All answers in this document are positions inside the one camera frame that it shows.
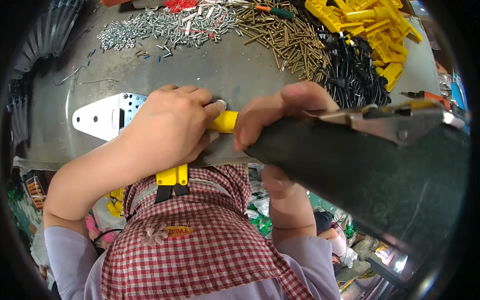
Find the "purple shirt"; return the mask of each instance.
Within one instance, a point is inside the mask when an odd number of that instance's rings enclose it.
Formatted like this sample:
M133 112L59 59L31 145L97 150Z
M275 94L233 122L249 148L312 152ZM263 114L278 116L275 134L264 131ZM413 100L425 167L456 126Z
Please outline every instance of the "purple shirt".
M90 240L64 227L46 228L45 245L62 299L102 299L100 282L106 251L97 257ZM301 236L275 246L315 299L340 299L329 241ZM271 278L191 299L287 299L287 296L278 281Z

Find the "pile of nuts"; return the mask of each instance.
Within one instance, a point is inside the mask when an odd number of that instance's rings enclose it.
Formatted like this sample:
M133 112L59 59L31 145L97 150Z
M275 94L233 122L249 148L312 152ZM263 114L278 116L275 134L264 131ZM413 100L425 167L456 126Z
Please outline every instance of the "pile of nuts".
M229 12L220 4L200 4L198 8L179 13L168 10L145 12L135 18L130 14L125 21L112 21L106 24L105 29L97 39L102 41L105 50L135 47L135 38L159 36L167 40L162 47L175 49L177 45L199 48L209 38L220 41L221 35L229 29L237 29L237 18L234 12Z

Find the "silver screw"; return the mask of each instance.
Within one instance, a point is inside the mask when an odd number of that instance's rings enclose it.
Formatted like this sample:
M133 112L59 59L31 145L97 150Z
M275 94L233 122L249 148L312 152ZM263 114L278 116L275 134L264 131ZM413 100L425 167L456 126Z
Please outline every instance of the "silver screw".
M404 141L408 138L408 130L401 129L397 132L397 136L401 141Z

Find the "person in background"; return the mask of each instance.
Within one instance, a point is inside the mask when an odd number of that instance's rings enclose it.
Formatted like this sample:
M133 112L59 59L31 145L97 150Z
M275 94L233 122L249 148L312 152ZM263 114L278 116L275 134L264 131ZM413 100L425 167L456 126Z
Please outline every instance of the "person in background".
M252 191L242 165L190 168L187 193L174 190L157 201L154 174L192 162L218 138L205 129L225 102L211 99L207 89L165 85L117 138L57 172L43 214L63 299L340 299L332 243L317 237L305 189L280 169L266 167L262 174L272 242L245 216ZM317 84L287 85L241 110L234 147L245 150L284 116L337 109ZM98 257L85 216L120 187L127 225Z

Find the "metal tool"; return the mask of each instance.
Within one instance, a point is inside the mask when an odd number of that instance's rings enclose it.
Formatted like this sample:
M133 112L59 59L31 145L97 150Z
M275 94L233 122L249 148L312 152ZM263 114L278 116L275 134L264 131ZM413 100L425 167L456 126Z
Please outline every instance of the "metal tool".
M424 101L310 116L264 128L245 153L345 209L409 260L448 244L468 175L461 118Z

